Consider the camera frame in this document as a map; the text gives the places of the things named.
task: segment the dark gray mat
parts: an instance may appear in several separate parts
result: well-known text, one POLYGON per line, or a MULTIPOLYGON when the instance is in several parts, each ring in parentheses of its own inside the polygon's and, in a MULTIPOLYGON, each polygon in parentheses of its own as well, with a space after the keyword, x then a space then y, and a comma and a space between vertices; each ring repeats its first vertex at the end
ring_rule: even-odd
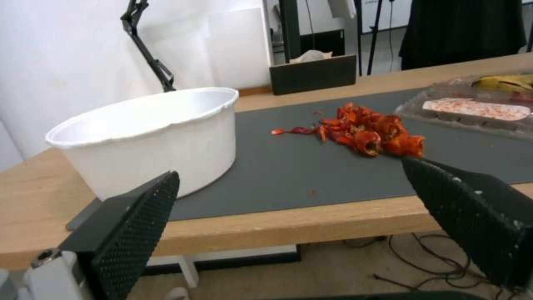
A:
MULTIPOLYGON (((170 220, 415 194, 395 157, 380 155, 369 159, 330 141, 322 144, 311 136, 272 136, 270 130, 316 123, 319 116, 313 112, 317 110, 333 117, 336 107, 348 101, 393 113, 399 104, 420 91, 238 113, 235 164, 214 183, 176 201, 170 220)), ((532 143, 412 120, 404 120, 404 124, 412 135, 426 136, 426 157, 430 160, 492 174, 509 184, 533 181, 532 143)))

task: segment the white plastic bowl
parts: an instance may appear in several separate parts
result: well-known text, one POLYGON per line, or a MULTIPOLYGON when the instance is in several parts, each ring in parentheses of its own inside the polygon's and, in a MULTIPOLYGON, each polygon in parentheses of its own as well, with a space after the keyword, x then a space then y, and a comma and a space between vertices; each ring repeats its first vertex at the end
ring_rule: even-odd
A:
POLYGON ((239 92, 202 88, 161 93, 70 118, 46 134, 102 201, 175 170, 178 197, 223 175, 235 161, 239 92))

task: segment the black cable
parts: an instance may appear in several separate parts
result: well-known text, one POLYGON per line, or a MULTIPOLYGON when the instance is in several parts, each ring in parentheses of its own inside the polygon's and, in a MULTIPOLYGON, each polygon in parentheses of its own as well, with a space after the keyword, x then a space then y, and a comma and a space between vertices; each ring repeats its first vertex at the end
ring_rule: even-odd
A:
POLYGON ((500 295, 503 293, 503 288, 500 288, 496 296, 494 297, 494 300, 499 300, 500 295))
POLYGON ((389 249, 391 249, 392 253, 394 253, 394 255, 399 259, 401 260, 402 262, 406 263, 407 265, 417 269, 417 270, 420 270, 422 272, 425 272, 425 273, 428 273, 428 274, 431 274, 431 275, 441 275, 441 276, 445 276, 446 274, 456 274, 457 272, 460 272, 460 270, 458 270, 457 268, 455 268, 454 270, 451 270, 451 271, 446 271, 446 272, 440 272, 440 271, 432 271, 432 270, 428 270, 428 269, 425 269, 425 268, 422 268, 420 266, 417 266, 415 265, 414 263, 406 260, 405 258, 403 258, 401 255, 399 255, 396 250, 394 249, 394 247, 392 246, 392 239, 393 239, 394 235, 391 235, 389 237, 389 249))
POLYGON ((388 279, 388 278, 385 278, 385 277, 381 277, 378 274, 373 274, 373 276, 374 276, 374 279, 376 279, 376 280, 382 280, 382 281, 385 281, 385 282, 388 282, 388 283, 392 283, 393 285, 397 285, 397 286, 400 286, 402 288, 406 288, 406 289, 408 289, 410 291, 418 291, 418 289, 415 288, 415 287, 404 285, 403 283, 399 283, 397 281, 394 281, 394 280, 391 280, 391 279, 388 279))
POLYGON ((391 64, 389 66, 389 73, 392 71, 392 63, 394 62, 394 52, 392 51, 392 8, 394 7, 394 1, 391 2, 391 14, 389 16, 389 48, 391 49, 391 64))
POLYGON ((311 38, 313 40, 313 50, 316 50, 314 44, 314 31, 313 31, 313 21, 311 20, 311 11, 309 10, 309 0, 305 0, 305 6, 307 6, 307 15, 309 16, 309 27, 311 27, 311 38))
MULTIPOLYGON (((442 234, 427 234, 427 235, 422 235, 422 236, 418 237, 414 233, 412 233, 411 235, 417 241, 417 244, 422 248, 422 250, 424 250, 426 253, 430 254, 431 256, 437 258, 438 260, 442 261, 443 263, 445 263, 445 264, 447 264, 449 266, 452 266, 453 269, 451 269, 449 271, 429 270, 429 269, 420 267, 420 266, 414 264, 413 262, 408 261, 407 259, 402 257, 395 250, 395 248, 394 248, 394 246, 392 244, 393 235, 391 235, 389 237, 389 248, 392 251, 392 253, 395 255, 396 258, 398 258, 399 260, 401 260, 405 264, 407 264, 407 265, 409 265, 409 266, 411 266, 411 267, 413 267, 413 268, 415 268, 417 270, 420 270, 422 272, 425 272, 425 273, 428 273, 428 274, 431 274, 431 275, 435 275, 435 276, 430 277, 428 279, 425 279, 424 281, 422 281, 422 282, 420 282, 420 283, 418 283, 418 284, 416 284, 414 286, 410 286, 410 285, 407 285, 407 284, 404 284, 404 283, 400 283, 400 282, 394 281, 392 279, 385 278, 385 277, 379 276, 377 274, 374 274, 374 278, 376 280, 382 280, 382 281, 389 282, 389 283, 392 283, 392 284, 400 286, 400 287, 404 287, 404 288, 408 289, 411 292, 421 291, 420 289, 426 283, 431 282, 431 281, 435 281, 435 280, 444 280, 446 282, 446 284, 448 284, 449 286, 451 286, 453 288, 457 288, 457 289, 470 289, 470 288, 477 287, 480 284, 490 284, 490 285, 492 284, 492 283, 490 283, 490 281, 485 276, 480 275, 480 274, 478 274, 476 272, 473 272, 473 271, 469 270, 470 265, 472 263, 472 260, 471 260, 470 256, 466 255, 466 262, 464 263, 464 265, 461 265, 460 263, 458 263, 457 261, 455 261, 455 260, 453 260, 453 259, 451 259, 449 257, 437 254, 435 251, 433 251, 431 248, 429 248, 426 244, 424 244, 424 242, 422 242, 422 240, 427 239, 427 238, 445 238, 445 239, 450 239, 451 240, 451 238, 449 236, 442 235, 442 234), (472 283, 472 284, 469 284, 469 285, 458 285, 458 284, 453 282, 453 281, 457 281, 457 280, 465 278, 466 275, 469 275, 472 278, 476 278, 477 281, 472 283)), ((502 295, 502 293, 503 293, 503 288, 500 288, 500 291, 496 294, 495 300, 498 300, 499 297, 502 295)), ((508 300, 512 299, 515 295, 516 294, 512 294, 509 297, 508 300)))
POLYGON ((372 244, 374 244, 375 242, 379 242, 379 241, 383 241, 383 239, 379 236, 371 239, 370 241, 367 241, 367 242, 364 242, 364 243, 361 243, 359 245, 350 245, 350 243, 348 243, 348 241, 346 240, 343 240, 342 243, 346 246, 346 247, 349 247, 349 248, 353 248, 353 249, 361 249, 361 248, 364 248, 364 247, 367 247, 367 246, 370 246, 372 244))

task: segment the black lamp arm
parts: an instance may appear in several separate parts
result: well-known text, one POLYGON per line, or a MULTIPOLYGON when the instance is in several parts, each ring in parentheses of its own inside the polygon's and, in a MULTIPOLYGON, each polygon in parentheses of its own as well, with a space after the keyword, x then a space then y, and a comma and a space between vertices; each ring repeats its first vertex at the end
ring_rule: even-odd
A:
POLYGON ((145 58, 146 62, 154 71, 157 78, 163 86, 165 92, 175 91, 176 89, 172 86, 174 83, 174 75, 168 70, 162 62, 158 59, 154 59, 148 48, 137 35, 137 23, 141 19, 142 12, 148 7, 147 0, 130 0, 126 12, 120 18, 124 30, 132 38, 133 42, 141 51, 142 56, 145 58))

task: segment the banana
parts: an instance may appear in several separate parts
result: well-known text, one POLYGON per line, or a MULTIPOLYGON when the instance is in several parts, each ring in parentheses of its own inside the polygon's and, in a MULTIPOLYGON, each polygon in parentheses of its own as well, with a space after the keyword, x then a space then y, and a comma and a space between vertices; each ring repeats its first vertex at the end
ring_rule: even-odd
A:
POLYGON ((483 76, 474 81, 472 86, 504 92, 533 92, 533 74, 483 76))

